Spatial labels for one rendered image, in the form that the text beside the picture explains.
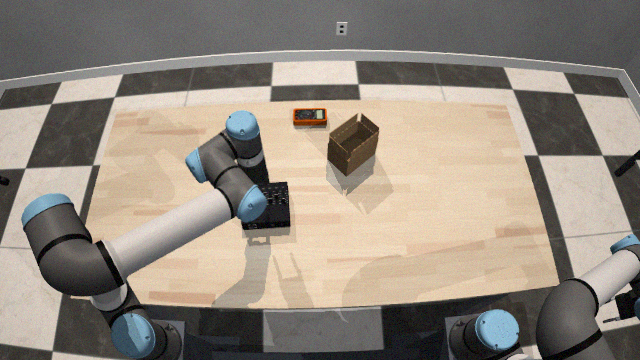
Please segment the brown cardboard box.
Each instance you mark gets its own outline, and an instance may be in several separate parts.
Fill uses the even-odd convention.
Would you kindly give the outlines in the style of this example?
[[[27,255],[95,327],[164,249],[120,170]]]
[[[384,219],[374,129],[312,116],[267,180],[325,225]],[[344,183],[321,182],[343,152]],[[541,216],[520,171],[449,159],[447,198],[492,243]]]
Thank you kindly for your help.
[[[327,159],[346,177],[376,153],[379,140],[379,127],[362,113],[357,118],[358,113],[329,133]]]

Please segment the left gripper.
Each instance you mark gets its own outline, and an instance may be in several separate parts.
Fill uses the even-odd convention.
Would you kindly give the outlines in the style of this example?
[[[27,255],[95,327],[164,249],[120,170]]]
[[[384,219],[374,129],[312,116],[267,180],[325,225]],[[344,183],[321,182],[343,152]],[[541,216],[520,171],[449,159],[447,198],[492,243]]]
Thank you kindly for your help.
[[[258,187],[269,185],[270,183],[265,156],[264,158],[263,156],[264,152],[262,147],[261,152],[252,159],[236,159],[239,167]]]

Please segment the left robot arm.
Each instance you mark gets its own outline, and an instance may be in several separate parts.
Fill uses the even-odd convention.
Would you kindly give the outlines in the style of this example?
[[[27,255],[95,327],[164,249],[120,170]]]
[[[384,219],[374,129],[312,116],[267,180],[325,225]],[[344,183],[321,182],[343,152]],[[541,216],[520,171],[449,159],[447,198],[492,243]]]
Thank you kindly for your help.
[[[149,318],[127,277],[236,216],[244,223],[258,218],[267,199],[235,160],[252,159],[261,149],[254,114],[232,113],[224,130],[185,158],[195,179],[209,181],[215,189],[111,241],[92,244],[66,195],[36,198],[24,209],[21,221],[42,277],[61,293],[89,296],[122,354],[177,360],[182,350],[178,330]]]

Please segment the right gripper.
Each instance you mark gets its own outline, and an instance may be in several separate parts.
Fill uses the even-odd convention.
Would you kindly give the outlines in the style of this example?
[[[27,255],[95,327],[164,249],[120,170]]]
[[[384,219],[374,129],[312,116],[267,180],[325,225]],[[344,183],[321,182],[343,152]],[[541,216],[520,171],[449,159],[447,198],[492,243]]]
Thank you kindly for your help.
[[[622,293],[622,294],[613,296],[606,303],[609,303],[609,302],[611,302],[613,300],[616,301],[618,312],[619,312],[619,317],[615,317],[615,318],[604,320],[603,323],[608,323],[608,322],[611,322],[611,321],[614,321],[614,320],[615,321],[620,321],[620,320],[636,317],[635,312],[634,312],[634,304],[637,301],[637,299],[638,298],[636,297],[636,295],[633,292],[633,290],[629,290],[628,292],[626,292],[626,294]]]

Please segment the black lighting desk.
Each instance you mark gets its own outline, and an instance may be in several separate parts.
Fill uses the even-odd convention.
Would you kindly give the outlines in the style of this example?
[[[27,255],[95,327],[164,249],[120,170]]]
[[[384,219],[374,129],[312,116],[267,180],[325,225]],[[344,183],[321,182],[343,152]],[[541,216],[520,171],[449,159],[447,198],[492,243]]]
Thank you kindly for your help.
[[[247,223],[241,221],[243,230],[291,227],[288,183],[269,183],[259,189],[267,199],[267,207],[255,220]]]

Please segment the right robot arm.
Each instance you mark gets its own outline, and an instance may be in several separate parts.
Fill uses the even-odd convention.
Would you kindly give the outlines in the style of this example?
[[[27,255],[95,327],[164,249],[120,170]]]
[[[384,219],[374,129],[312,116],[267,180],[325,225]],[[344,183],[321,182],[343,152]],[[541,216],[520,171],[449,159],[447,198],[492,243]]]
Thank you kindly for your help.
[[[524,354],[516,319],[500,309],[456,321],[449,333],[452,352],[461,360],[616,360],[595,317],[599,306],[630,282],[640,320],[640,241],[630,234],[610,251],[612,256],[561,282],[545,299],[536,326],[542,359]]]

